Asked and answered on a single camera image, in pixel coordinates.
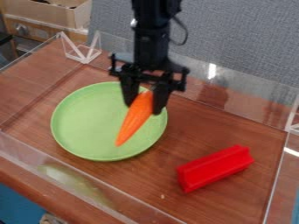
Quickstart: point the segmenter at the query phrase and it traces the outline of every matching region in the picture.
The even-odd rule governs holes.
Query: toy carrot
[[[136,133],[154,112],[154,92],[144,91],[138,95],[128,109],[126,120],[116,137],[116,146],[120,146]]]

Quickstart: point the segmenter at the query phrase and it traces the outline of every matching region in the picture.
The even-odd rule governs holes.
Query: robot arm
[[[154,85],[154,114],[160,114],[174,90],[184,91],[188,68],[168,59],[171,19],[180,12],[182,0],[132,0],[135,52],[114,53],[110,74],[120,80],[126,105],[130,106],[142,82]],[[116,62],[126,64],[116,67]],[[160,76],[147,71],[163,71]],[[182,74],[179,80],[174,74]]]

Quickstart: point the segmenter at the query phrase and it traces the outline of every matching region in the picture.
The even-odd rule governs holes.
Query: gray fabric backdrop
[[[299,87],[299,0],[183,0],[182,9],[191,36],[175,53]],[[131,0],[94,0],[91,35],[132,39],[132,15]]]

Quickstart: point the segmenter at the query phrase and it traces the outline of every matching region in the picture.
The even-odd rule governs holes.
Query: green plate
[[[79,89],[60,102],[51,118],[51,133],[60,146],[82,158],[96,161],[131,158],[164,133],[167,111],[152,115],[130,140],[116,147],[126,115],[119,82],[99,83]]]

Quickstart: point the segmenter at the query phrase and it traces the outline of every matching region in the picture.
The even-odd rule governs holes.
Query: red plastic object
[[[179,182],[186,193],[243,171],[254,163],[248,147],[234,145],[178,167]]]

